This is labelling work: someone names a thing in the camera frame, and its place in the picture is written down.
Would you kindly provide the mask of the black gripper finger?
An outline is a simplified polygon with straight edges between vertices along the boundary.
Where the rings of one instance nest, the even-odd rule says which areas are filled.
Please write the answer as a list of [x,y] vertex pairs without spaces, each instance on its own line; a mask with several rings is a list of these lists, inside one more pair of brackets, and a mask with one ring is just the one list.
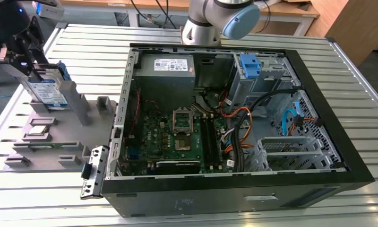
[[31,70],[23,66],[16,54],[8,51],[8,47],[0,48],[0,68],[15,77],[29,77]]
[[28,28],[17,35],[17,42],[21,45],[21,63],[25,63],[27,76],[31,82],[40,82],[41,78],[36,64],[48,64],[44,53],[44,34],[36,16],[31,17]]

